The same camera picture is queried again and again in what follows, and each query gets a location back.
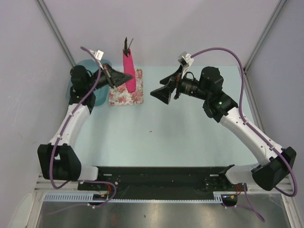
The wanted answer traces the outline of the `magenta paper napkin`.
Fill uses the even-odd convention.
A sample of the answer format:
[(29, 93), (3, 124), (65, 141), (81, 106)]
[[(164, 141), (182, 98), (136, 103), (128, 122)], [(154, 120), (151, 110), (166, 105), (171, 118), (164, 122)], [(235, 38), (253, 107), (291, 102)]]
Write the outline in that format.
[(127, 81), (125, 84), (127, 91), (129, 93), (133, 93), (136, 90), (136, 78), (133, 57), (129, 48), (123, 50), (123, 67), (124, 72), (132, 76), (132, 79)]

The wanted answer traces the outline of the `black fork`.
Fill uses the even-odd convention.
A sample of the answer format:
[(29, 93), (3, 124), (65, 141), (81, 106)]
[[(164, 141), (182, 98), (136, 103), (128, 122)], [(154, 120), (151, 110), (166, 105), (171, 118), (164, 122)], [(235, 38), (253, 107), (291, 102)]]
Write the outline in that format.
[(124, 47), (123, 47), (123, 52), (127, 52), (128, 51), (128, 43), (127, 43), (128, 39), (127, 37), (124, 40)]

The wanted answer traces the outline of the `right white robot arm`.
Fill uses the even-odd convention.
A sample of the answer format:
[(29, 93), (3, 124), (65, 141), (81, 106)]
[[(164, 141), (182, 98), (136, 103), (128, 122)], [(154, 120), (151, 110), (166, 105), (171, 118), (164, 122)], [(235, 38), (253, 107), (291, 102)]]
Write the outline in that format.
[(296, 151), (292, 147), (283, 148), (272, 141), (258, 127), (241, 115), (238, 104), (222, 90), (224, 82), (216, 67), (202, 69), (200, 78), (187, 78), (183, 68), (162, 79), (162, 87), (151, 91), (151, 96), (169, 104), (171, 94), (174, 99), (180, 94), (204, 100), (206, 115), (230, 130), (254, 155), (256, 164), (230, 165), (219, 178), (223, 190), (231, 190), (239, 183), (254, 183), (264, 190), (275, 189), (293, 167)]

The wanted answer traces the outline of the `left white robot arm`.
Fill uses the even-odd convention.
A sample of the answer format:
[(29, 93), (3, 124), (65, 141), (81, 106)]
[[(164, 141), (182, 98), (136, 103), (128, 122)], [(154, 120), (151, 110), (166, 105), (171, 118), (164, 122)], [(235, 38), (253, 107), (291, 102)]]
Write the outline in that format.
[(114, 70), (109, 64), (92, 73), (82, 65), (70, 70), (72, 86), (67, 114), (48, 144), (38, 147), (42, 175), (47, 180), (88, 181), (95, 190), (101, 189), (105, 178), (96, 166), (82, 165), (74, 152), (80, 130), (95, 106), (94, 90), (104, 86), (118, 87), (132, 79), (130, 74)]

